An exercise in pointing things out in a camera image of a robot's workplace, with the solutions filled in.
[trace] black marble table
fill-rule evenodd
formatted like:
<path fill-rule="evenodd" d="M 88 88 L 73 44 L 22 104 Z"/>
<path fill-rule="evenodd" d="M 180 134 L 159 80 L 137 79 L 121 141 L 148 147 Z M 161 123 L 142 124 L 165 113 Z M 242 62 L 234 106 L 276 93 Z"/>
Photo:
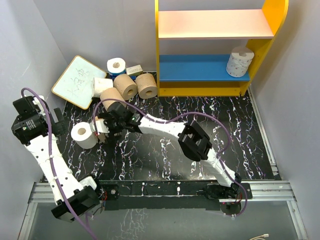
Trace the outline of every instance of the black marble table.
<path fill-rule="evenodd" d="M 206 180 L 214 179 L 200 162 L 186 158 L 177 142 L 150 134 L 124 130 L 118 141 L 98 143 L 82 149 L 71 138 L 72 127 L 92 120 L 93 109 L 83 110 L 67 102 L 64 117 L 69 133 L 59 138 L 58 147 L 73 174 L 79 179 L 92 173 L 100 181 L 110 180 Z M 201 112 L 218 118 L 229 130 L 232 143 L 222 155 L 227 166 L 247 180 L 273 180 L 274 175 L 248 94 L 242 97 L 154 97 L 138 96 L 129 102 L 157 118 L 171 119 L 186 112 Z M 105 111 L 101 105 L 99 112 Z M 221 127 L 202 116 L 194 119 L 205 129 L 216 151 L 227 136 Z"/>

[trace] paper roll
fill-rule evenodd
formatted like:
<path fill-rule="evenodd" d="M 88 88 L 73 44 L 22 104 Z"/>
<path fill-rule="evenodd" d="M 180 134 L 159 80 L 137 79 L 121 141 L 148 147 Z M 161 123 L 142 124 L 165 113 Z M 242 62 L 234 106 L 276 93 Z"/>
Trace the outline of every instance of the paper roll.
<path fill-rule="evenodd" d="M 117 76 L 114 79 L 113 85 L 124 100 L 129 100 L 138 93 L 137 84 L 127 74 Z"/>
<path fill-rule="evenodd" d="M 100 98 L 100 95 L 106 89 L 113 88 L 113 87 L 114 87 L 114 82 L 112 81 L 112 79 L 94 77 L 93 78 L 92 97 L 93 98 Z"/>
<path fill-rule="evenodd" d="M 138 93 L 140 98 L 149 99 L 157 96 L 157 84 L 152 74 L 145 73 L 139 75 L 135 79 L 135 83 L 138 86 Z"/>
<path fill-rule="evenodd" d="M 120 57 L 112 58 L 106 62 L 106 68 L 112 79 L 126 73 L 126 62 Z"/>
<path fill-rule="evenodd" d="M 235 78 L 244 76 L 254 56 L 254 52 L 245 46 L 235 47 L 226 65 L 227 73 Z"/>
<path fill-rule="evenodd" d="M 92 132 L 90 124 L 87 122 L 80 122 L 73 126 L 71 137 L 83 149 L 91 149 L 98 142 L 98 138 Z"/>
<path fill-rule="evenodd" d="M 100 95 L 100 99 L 105 100 L 105 99 L 119 99 L 124 101 L 123 97 L 121 96 L 121 94 L 118 92 L 118 90 L 115 87 L 111 87 L 106 89 L 101 95 Z M 108 108 L 115 103 L 116 101 L 114 100 L 107 100 L 104 101 L 102 104 L 105 108 L 106 111 L 108 111 Z"/>

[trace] whiteboard eraser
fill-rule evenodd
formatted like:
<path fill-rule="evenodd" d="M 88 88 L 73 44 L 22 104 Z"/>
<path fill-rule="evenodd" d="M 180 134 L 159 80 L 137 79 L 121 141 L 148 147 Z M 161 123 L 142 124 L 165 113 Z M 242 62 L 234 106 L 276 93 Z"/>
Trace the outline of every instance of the whiteboard eraser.
<path fill-rule="evenodd" d="M 141 65 L 126 68 L 126 74 L 128 74 L 129 76 L 139 76 L 143 73 L 144 71 L 142 70 Z"/>

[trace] small whiteboard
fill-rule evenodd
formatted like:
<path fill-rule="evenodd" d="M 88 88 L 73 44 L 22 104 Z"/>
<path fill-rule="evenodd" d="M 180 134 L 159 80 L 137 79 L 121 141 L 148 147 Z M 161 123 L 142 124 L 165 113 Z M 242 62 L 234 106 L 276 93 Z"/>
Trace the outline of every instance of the small whiteboard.
<path fill-rule="evenodd" d="M 92 102 L 94 77 L 105 78 L 107 73 L 81 56 L 75 56 L 52 88 L 55 95 L 82 109 Z"/>

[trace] blue shelf board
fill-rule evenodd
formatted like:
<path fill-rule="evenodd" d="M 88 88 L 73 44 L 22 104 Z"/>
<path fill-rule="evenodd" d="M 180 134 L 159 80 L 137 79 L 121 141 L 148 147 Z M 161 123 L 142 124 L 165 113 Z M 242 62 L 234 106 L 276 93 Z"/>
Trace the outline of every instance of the blue shelf board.
<path fill-rule="evenodd" d="M 229 54 L 160 55 L 160 82 L 249 82 L 248 72 L 242 77 L 227 73 Z"/>

